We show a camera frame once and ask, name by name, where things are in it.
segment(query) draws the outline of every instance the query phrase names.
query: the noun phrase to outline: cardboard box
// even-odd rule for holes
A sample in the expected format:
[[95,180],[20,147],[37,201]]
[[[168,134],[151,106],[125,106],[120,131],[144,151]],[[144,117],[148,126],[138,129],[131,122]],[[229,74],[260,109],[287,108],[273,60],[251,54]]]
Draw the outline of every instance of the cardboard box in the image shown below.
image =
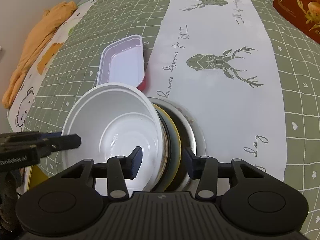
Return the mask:
[[273,0],[273,7],[286,20],[320,43],[320,0]]

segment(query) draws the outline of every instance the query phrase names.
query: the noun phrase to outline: yellow plate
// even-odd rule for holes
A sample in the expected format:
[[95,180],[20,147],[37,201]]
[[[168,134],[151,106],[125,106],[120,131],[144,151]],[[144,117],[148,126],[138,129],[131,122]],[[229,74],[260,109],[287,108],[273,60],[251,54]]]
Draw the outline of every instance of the yellow plate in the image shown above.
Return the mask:
[[47,175],[45,175],[37,165],[26,167],[25,173],[25,191],[32,189],[48,179]]
[[168,139],[167,139],[167,135],[165,133],[165,130],[164,130],[164,127],[163,127],[163,124],[162,122],[160,122],[161,124],[161,128],[162,128],[162,134],[163,134],[163,156],[162,156],[162,160],[161,160],[161,165],[160,165],[160,169],[159,169],[159,172],[158,172],[158,176],[156,178],[156,182],[159,181],[159,179],[162,177],[163,175],[163,172],[164,172],[164,168],[166,166],[166,163],[167,163],[167,159],[168,159]]
[[177,174],[180,161],[181,161],[181,140],[179,136],[178,129],[170,116],[159,106],[153,104],[154,108],[159,112],[165,121],[165,124],[169,130],[169,136],[171,139],[171,158],[169,160],[169,166],[163,180],[160,182],[155,191],[164,191],[171,184],[174,177]]

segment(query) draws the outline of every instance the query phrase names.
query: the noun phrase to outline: plastic food container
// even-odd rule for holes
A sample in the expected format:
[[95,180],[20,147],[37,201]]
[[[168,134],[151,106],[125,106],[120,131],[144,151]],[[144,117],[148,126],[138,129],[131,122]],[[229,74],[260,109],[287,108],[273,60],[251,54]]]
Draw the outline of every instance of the plastic food container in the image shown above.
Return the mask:
[[142,37],[132,35],[107,46],[100,59],[97,85],[119,82],[140,91],[146,87]]

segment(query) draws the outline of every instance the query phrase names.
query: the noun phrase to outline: cartoon bear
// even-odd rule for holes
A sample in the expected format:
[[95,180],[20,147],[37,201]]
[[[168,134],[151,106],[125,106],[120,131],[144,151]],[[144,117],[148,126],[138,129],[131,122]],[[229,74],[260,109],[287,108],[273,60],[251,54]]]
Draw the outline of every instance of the cartoon bear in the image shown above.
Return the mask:
[[18,114],[16,116],[16,126],[21,127],[21,129],[34,99],[35,99],[35,94],[33,93],[33,88],[31,87],[27,91],[27,96],[21,101]]

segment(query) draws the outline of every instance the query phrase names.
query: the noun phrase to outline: yellow fabric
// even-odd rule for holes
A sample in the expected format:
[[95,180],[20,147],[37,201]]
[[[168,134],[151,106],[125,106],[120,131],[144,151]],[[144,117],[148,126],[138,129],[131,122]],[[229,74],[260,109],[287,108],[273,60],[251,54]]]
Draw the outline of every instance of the yellow fabric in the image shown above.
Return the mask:
[[58,52],[58,50],[60,49],[60,47],[62,45],[63,45],[63,42],[62,43],[53,43],[50,46],[50,48],[45,52],[45,54],[42,56],[40,62],[37,65],[38,73],[40,75],[42,75],[42,73],[45,69],[45,66],[52,59],[54,54],[56,54]]
[[76,9],[77,5],[73,1],[69,3],[64,1],[50,11],[44,11],[43,18],[33,27],[23,45],[20,61],[16,70],[12,73],[9,87],[2,98],[2,104],[5,108],[11,107],[30,67],[51,40],[58,27]]

